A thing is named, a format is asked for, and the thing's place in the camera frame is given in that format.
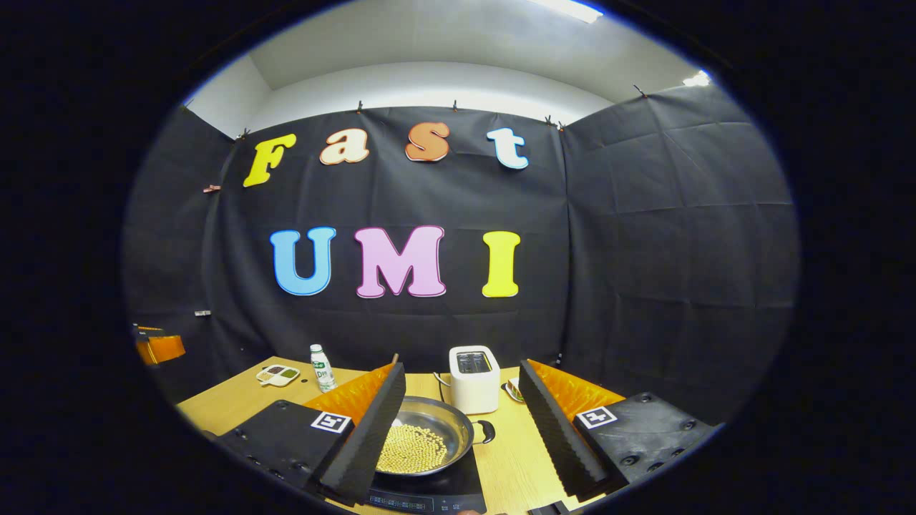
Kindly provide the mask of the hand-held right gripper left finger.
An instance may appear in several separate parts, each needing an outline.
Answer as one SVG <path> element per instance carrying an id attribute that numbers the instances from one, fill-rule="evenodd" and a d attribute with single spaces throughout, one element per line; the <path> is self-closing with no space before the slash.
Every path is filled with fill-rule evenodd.
<path id="1" fill-rule="evenodd" d="M 311 407 L 272 402 L 215 437 L 215 445 L 286 489 L 364 504 L 405 390 L 403 364 L 389 363 L 314 398 Z"/>

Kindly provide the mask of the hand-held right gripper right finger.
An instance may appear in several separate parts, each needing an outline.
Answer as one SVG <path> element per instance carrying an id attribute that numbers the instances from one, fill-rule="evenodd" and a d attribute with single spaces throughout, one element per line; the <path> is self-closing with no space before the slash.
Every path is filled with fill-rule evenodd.
<path id="1" fill-rule="evenodd" d="M 716 432 L 654 393 L 625 398 L 530 359 L 518 385 L 564 491 L 578 501 L 657 476 Z"/>

